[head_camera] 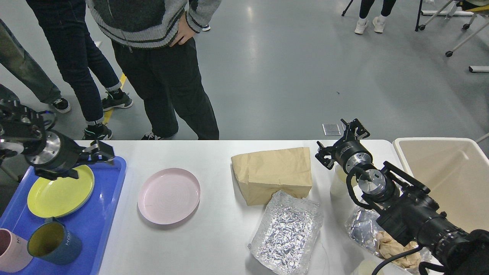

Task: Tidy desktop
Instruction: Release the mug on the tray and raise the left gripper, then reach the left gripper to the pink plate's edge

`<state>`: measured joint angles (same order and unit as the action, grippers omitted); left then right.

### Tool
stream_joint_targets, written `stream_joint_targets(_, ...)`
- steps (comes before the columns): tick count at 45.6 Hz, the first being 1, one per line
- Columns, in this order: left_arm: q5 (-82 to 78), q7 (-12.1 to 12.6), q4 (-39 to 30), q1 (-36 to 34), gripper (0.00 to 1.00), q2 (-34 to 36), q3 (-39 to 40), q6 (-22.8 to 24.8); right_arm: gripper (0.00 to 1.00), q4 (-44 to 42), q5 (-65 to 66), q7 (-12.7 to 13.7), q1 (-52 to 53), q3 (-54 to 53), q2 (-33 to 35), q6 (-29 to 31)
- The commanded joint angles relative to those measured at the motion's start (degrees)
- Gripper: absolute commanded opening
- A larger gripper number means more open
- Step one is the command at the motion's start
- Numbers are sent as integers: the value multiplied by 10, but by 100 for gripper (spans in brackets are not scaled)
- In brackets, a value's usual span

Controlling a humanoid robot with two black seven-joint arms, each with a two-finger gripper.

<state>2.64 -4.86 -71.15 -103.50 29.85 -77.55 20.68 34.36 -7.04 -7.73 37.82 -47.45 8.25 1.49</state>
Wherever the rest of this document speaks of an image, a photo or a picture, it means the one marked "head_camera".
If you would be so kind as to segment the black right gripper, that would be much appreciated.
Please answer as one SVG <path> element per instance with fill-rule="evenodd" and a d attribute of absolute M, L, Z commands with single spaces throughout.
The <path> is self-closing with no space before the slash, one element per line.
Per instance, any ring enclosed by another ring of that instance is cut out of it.
<path fill-rule="evenodd" d="M 319 147 L 316 159 L 328 170 L 332 170 L 337 162 L 345 174 L 349 174 L 355 167 L 364 171 L 374 169 L 372 154 L 359 142 L 368 138 L 370 132 L 357 118 L 351 122 L 341 119 L 341 122 L 345 127 L 341 143 L 323 146 L 320 141 L 316 141 Z"/>

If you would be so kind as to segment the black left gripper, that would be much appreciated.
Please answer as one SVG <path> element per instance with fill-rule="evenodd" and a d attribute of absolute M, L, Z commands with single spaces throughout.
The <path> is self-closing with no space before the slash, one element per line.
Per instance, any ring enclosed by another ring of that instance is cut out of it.
<path fill-rule="evenodd" d="M 40 152 L 26 155 L 26 161 L 34 168 L 35 175 L 48 179 L 79 179 L 73 168 L 80 165 L 107 163 L 114 165 L 115 152 L 112 146 L 94 140 L 89 147 L 82 147 L 59 132 L 47 132 L 46 142 Z"/>

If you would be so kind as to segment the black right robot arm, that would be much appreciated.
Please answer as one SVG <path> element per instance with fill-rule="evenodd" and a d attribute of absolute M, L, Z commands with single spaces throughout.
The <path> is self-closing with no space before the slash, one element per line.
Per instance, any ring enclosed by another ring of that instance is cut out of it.
<path fill-rule="evenodd" d="M 351 200 L 359 207 L 374 210 L 377 224 L 397 242 L 407 245 L 412 240 L 418 246 L 391 256 L 377 265 L 374 275 L 387 264 L 401 257 L 428 249 L 439 264 L 421 262 L 419 273 L 434 270 L 445 275 L 487 275 L 488 231 L 467 233 L 438 213 L 438 203 L 430 197 L 430 189 L 388 161 L 378 169 L 372 154 L 361 144 L 370 136 L 358 119 L 341 120 L 343 136 L 332 146 L 318 142 L 316 158 L 328 170 L 338 163 L 346 173 L 346 188 Z"/>

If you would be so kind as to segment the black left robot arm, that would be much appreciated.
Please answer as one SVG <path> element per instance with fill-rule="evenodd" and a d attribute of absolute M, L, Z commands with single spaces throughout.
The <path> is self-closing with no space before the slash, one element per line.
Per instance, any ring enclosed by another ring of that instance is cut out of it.
<path fill-rule="evenodd" d="M 35 175 L 56 180 L 78 179 L 80 164 L 110 162 L 115 158 L 112 146 L 99 140 L 89 147 L 45 126 L 41 112 L 16 100 L 1 100 L 1 160 L 23 155 Z"/>

